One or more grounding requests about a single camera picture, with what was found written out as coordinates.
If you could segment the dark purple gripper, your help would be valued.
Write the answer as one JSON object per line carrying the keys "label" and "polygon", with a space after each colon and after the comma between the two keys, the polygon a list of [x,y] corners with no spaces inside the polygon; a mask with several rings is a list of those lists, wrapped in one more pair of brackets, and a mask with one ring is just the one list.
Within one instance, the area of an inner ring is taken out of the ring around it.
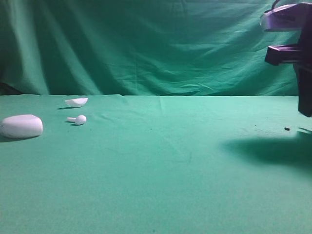
{"label": "dark purple gripper", "polygon": [[298,84],[298,111],[306,117],[312,116],[312,70],[303,64],[312,63],[312,4],[300,2],[277,7],[275,0],[271,8],[260,17],[264,32],[300,31],[298,42],[289,45],[269,46],[265,61],[278,66],[293,65]]}

